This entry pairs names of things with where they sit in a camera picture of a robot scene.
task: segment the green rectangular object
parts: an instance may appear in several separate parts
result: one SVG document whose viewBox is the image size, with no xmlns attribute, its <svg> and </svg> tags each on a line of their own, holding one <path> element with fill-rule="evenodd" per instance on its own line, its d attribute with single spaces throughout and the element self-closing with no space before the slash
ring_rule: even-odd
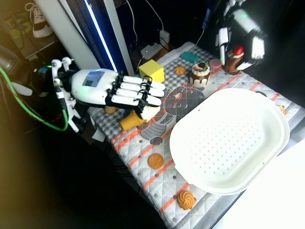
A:
<svg viewBox="0 0 305 229">
<path fill-rule="evenodd" d="M 195 54 L 191 54 L 189 52 L 182 53 L 180 57 L 191 63 L 195 63 L 198 60 L 198 56 L 196 56 Z"/>
</svg>

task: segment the robotic hand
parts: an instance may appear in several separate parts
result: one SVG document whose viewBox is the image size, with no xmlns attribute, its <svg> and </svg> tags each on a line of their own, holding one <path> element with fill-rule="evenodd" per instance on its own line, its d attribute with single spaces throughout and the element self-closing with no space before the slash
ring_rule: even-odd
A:
<svg viewBox="0 0 305 229">
<path fill-rule="evenodd" d="M 229 0 L 224 10 L 225 27 L 219 30 L 218 45 L 220 49 L 220 60 L 225 65 L 229 44 L 228 23 L 236 23 L 246 34 L 244 38 L 244 57 L 237 65 L 238 70 L 243 70 L 251 65 L 257 65 L 264 59 L 264 38 L 261 28 L 249 15 L 240 8 L 246 0 Z"/>
<path fill-rule="evenodd" d="M 69 70 L 72 60 L 64 57 L 62 61 L 53 60 L 51 65 L 57 98 L 63 109 L 68 110 L 69 124 L 75 132 L 78 128 L 72 118 L 80 118 L 74 109 L 76 101 L 88 106 L 134 110 L 141 119 L 146 120 L 159 112 L 164 84 L 153 82 L 149 76 L 143 79 L 123 76 L 109 69 L 74 72 Z M 62 65 L 65 72 L 59 73 Z"/>
</svg>

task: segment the quilted mat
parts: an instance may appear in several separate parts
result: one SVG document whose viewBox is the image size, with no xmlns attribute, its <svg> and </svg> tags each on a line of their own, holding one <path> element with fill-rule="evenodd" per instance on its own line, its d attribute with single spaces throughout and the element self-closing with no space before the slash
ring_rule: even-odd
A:
<svg viewBox="0 0 305 229">
<path fill-rule="evenodd" d="M 262 92 L 277 105 L 283 105 L 291 129 L 305 117 L 305 109 L 244 72 L 230 75 L 221 69 L 212 70 L 206 88 L 193 88 L 188 80 L 193 64 L 179 57 L 183 51 L 185 50 L 176 53 L 174 51 L 175 55 L 168 55 L 167 63 L 165 61 L 165 96 L 162 98 L 160 112 L 150 122 L 129 131 L 122 131 L 119 121 L 128 114 L 126 111 L 117 109 L 114 114 L 105 114 L 103 109 L 90 108 L 89 113 L 113 144 L 121 160 L 143 188 L 168 228 L 209 229 L 238 199 L 239 194 L 232 196 L 210 194 L 194 185 L 189 185 L 184 180 L 175 169 L 169 148 L 169 139 L 175 124 L 213 92 L 231 87 Z M 198 62 L 207 62 L 213 58 L 195 45 L 191 45 L 188 51 L 199 57 Z M 186 67 L 185 75 L 174 74 L 173 69 L 178 65 Z M 164 166 L 161 169 L 155 170 L 148 166 L 148 157 L 154 153 L 164 157 Z M 196 198 L 193 209 L 183 210 L 178 206 L 176 199 L 182 190 L 191 191 Z"/>
</svg>

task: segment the white shoe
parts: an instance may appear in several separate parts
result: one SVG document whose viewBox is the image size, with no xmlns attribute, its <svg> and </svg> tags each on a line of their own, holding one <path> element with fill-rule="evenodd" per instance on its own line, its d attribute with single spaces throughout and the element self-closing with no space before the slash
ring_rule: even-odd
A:
<svg viewBox="0 0 305 229">
<path fill-rule="evenodd" d="M 26 11 L 30 12 L 30 20 L 32 20 L 32 14 L 34 15 L 34 23 L 33 23 L 33 35 L 35 38 L 47 37 L 53 33 L 48 22 L 45 20 L 42 12 L 38 9 L 37 5 L 34 3 L 27 3 L 24 6 Z"/>
</svg>

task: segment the yellow cube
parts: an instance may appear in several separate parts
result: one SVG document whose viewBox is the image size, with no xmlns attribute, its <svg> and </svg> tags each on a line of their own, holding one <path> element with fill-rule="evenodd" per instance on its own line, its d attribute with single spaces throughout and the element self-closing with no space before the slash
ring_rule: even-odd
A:
<svg viewBox="0 0 305 229">
<path fill-rule="evenodd" d="M 164 69 L 163 66 L 158 64 L 154 60 L 150 60 L 139 67 L 141 78 L 144 76 L 150 76 L 153 81 L 162 83 L 164 81 Z"/>
</svg>

